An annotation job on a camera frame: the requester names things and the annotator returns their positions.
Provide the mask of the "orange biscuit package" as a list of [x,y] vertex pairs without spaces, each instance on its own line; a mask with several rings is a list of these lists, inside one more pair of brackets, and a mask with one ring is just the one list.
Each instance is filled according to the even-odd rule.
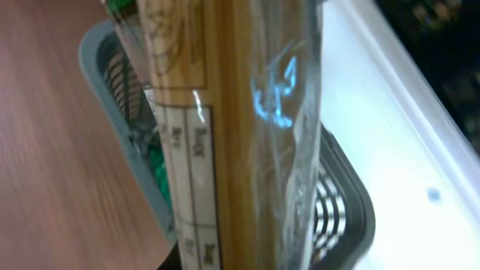
[[106,1],[131,39],[177,239],[163,269],[309,269],[320,146],[315,1]]

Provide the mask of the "grey plastic basket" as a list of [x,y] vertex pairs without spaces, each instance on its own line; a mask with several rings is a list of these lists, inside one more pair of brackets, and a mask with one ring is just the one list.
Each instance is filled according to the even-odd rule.
[[[90,28],[79,44],[79,66],[118,135],[124,156],[164,235],[176,242],[173,211],[161,195],[148,157],[159,138],[146,94],[114,26]],[[321,131],[316,180],[312,269],[353,269],[374,240],[371,198],[335,137]]]

